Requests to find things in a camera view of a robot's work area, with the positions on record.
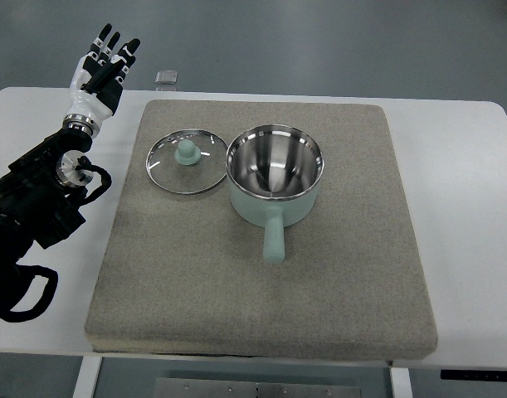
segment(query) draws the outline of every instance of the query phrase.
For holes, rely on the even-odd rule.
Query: pot rim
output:
[[[254,193],[254,192],[251,192],[251,191],[245,189],[242,185],[240,185],[235,180],[235,178],[231,175],[229,158],[232,158],[232,156],[234,154],[232,152],[235,151],[236,148],[239,148],[244,142],[248,141],[248,137],[250,135],[252,135],[252,134],[257,135],[257,133],[259,133],[259,132],[265,132],[265,133],[279,132],[279,133],[290,133],[290,134],[298,133],[299,135],[306,137],[306,141],[311,143],[312,146],[315,147],[315,149],[316,149],[315,152],[319,153],[319,156],[316,158],[316,163],[318,163],[318,159],[321,162],[318,175],[316,176],[315,181],[312,183],[312,185],[310,187],[306,188],[304,191],[302,191],[300,193],[296,193],[295,195],[291,195],[289,197],[264,197],[262,195],[259,195],[257,193]],[[291,200],[297,199],[299,197],[303,197],[304,195],[311,192],[313,189],[315,189],[318,186],[319,180],[321,179],[321,176],[323,175],[324,167],[325,167],[324,156],[323,156],[323,153],[321,152],[321,149],[319,148],[319,145],[315,142],[315,140],[312,137],[310,137],[307,133],[305,133],[304,131],[296,129],[295,127],[287,126],[285,124],[264,124],[262,126],[257,126],[252,129],[249,129],[249,130],[245,131],[244,133],[241,133],[240,135],[238,135],[235,139],[233,139],[232,142],[227,147],[227,152],[226,152],[226,175],[227,175],[227,178],[229,180],[231,180],[233,185],[235,187],[237,187],[240,191],[244,192],[245,194],[247,194],[250,197],[261,199],[262,201],[272,201],[272,202],[291,201]]]

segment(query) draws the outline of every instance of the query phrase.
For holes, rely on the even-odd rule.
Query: white robotic hand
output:
[[[71,107],[63,123],[66,127],[85,131],[92,138],[98,135],[102,122],[115,114],[122,84],[135,62],[134,53],[140,44],[139,39],[133,39],[111,56],[120,34],[115,32],[106,45],[105,38],[110,32],[108,23],[89,52],[80,59],[71,82]]]

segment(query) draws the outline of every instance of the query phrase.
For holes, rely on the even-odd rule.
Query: pot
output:
[[[323,169],[318,144],[292,127],[256,127],[229,145],[226,172],[231,204],[246,221],[264,227],[266,262],[279,264],[285,258],[284,227],[309,214]]]

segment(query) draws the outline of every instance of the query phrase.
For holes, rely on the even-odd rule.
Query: pot handle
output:
[[[283,211],[280,207],[266,209],[262,256],[265,262],[270,264],[279,264],[285,259],[285,228],[283,226]]]

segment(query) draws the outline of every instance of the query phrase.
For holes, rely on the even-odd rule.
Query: white table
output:
[[[114,185],[81,209],[87,222],[68,240],[48,250],[34,245],[21,260],[57,270],[60,282],[38,319],[0,321],[0,352],[94,355],[85,340],[85,318],[139,121],[154,99],[382,106],[439,336],[429,357],[394,365],[507,369],[507,117],[488,102],[416,99],[125,91],[90,151],[90,160],[110,172]],[[9,163],[60,128],[68,106],[66,89],[0,92],[0,177]],[[19,308],[29,308],[41,290],[41,282],[34,282]]]

